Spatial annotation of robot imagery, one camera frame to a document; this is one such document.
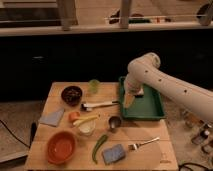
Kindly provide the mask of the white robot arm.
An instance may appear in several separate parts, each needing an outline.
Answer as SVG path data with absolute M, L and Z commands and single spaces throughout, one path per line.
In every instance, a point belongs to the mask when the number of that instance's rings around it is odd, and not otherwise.
M 146 53 L 132 60 L 124 80 L 123 106 L 128 108 L 146 84 L 170 98 L 208 123 L 213 123 L 213 91 L 172 77 L 159 70 L 161 61 L 156 53 Z

